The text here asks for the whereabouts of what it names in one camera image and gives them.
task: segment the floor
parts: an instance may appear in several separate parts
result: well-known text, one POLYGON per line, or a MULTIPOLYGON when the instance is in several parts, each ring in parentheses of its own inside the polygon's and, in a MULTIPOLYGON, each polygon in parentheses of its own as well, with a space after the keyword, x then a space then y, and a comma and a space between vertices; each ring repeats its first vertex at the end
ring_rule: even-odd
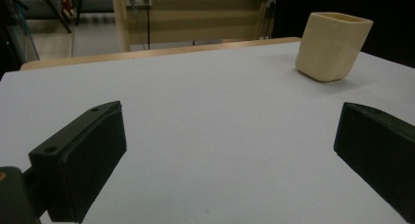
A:
MULTIPOLYGON (((84 14, 79 25, 69 26, 67 33, 57 20, 27 21, 40 60, 118 53, 114 13, 84 14)), ((221 43, 214 41, 189 41, 152 44, 152 49, 221 43)), ((132 51, 147 49, 147 45, 131 46, 132 51)))

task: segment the screw hole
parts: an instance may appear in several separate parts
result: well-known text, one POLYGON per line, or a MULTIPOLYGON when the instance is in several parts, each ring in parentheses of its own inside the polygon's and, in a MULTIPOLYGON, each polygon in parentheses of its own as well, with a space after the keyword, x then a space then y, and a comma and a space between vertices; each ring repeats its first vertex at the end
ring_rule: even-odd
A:
POLYGON ((0 182, 7 177, 6 173, 1 171, 0 172, 0 182))
POLYGON ((45 153, 51 154, 51 153, 55 152, 57 149, 58 149, 57 147, 50 147, 50 148, 47 148, 45 150, 45 153))

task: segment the cable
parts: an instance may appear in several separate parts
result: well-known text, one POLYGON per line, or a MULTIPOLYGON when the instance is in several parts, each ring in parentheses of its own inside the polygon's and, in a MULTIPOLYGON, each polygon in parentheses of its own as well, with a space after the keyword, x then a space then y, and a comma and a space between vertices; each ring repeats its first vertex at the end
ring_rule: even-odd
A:
POLYGON ((271 39, 271 35, 272 35, 272 31, 271 31, 271 35, 268 36, 268 29, 269 29, 269 25, 271 24, 271 19, 274 17, 274 7, 275 7, 275 3, 271 2, 271 4, 269 5, 269 8, 271 10, 271 15, 269 16, 269 20, 268 20, 268 26, 266 27, 265 30, 265 37, 264 39, 266 39, 266 37, 268 37, 269 39, 271 39))
POLYGON ((150 50, 150 5, 149 0, 144 0, 144 3, 146 4, 146 10, 147 10, 147 45, 150 50))
POLYGON ((139 14, 138 14, 138 8, 137 8, 137 4, 136 4, 136 1, 135 0, 130 0, 130 3, 131 3, 131 6, 132 6, 132 11, 133 11, 133 13, 134 13, 134 18, 135 18, 135 21, 136 21, 136 23, 137 23, 137 31, 138 31, 138 38, 140 39, 140 43, 143 45, 143 50, 146 50, 146 47, 144 46, 144 42, 142 42, 142 39, 141 39, 141 35, 140 35, 140 21, 139 21, 139 14))

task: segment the wooden desk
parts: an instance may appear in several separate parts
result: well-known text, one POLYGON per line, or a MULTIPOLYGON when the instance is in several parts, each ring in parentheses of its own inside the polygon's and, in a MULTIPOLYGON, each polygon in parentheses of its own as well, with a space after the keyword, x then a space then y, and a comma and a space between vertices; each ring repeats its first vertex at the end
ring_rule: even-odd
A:
POLYGON ((114 61, 114 60, 124 60, 124 59, 139 59, 139 58, 146 58, 146 57, 153 57, 153 56, 175 55, 175 54, 184 54, 184 53, 201 52, 201 51, 209 51, 209 50, 223 50, 223 49, 234 49, 234 48, 260 46, 260 45, 284 44, 284 43, 298 42, 298 41, 301 41, 301 39, 297 37, 287 37, 287 38, 277 38, 277 39, 268 39, 268 40, 230 42, 230 43, 213 44, 213 45, 190 46, 190 47, 180 47, 180 48, 161 49, 161 50, 136 51, 136 52, 125 52, 125 53, 106 54, 106 55, 97 55, 97 56, 33 61, 33 62, 23 64, 21 70, 39 69, 39 68, 46 68, 46 67, 60 67, 60 66, 69 66, 69 65, 87 64, 87 63, 94 63, 94 62, 114 61))
MULTIPOLYGON (((151 42, 169 43, 193 40, 256 40, 265 35, 267 0, 153 0, 150 10, 151 42)), ((114 0, 120 50, 147 44, 147 14, 139 7, 134 15, 125 0, 114 0)), ((272 30, 270 22, 268 33, 272 30)))
POLYGON ((34 147, 120 100, 127 152, 85 223, 405 223, 333 144, 345 101, 415 124, 415 70, 361 53, 323 84, 296 71, 299 46, 6 73, 0 166, 26 170, 34 147))

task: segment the chair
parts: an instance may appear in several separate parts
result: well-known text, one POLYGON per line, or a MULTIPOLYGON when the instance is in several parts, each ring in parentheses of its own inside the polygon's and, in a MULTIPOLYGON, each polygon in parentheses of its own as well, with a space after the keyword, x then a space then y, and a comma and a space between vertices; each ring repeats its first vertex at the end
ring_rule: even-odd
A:
POLYGON ((272 37, 302 37, 311 12, 339 12, 374 22, 362 51, 415 67, 415 0, 276 0, 272 37))
POLYGON ((68 21, 63 13, 63 0, 21 0, 27 5, 28 10, 23 10, 26 19, 58 19, 65 27, 68 33, 71 33, 64 18, 68 21))
POLYGON ((114 11, 113 0, 72 0, 76 7, 75 24, 79 24, 81 13, 112 13, 114 11))

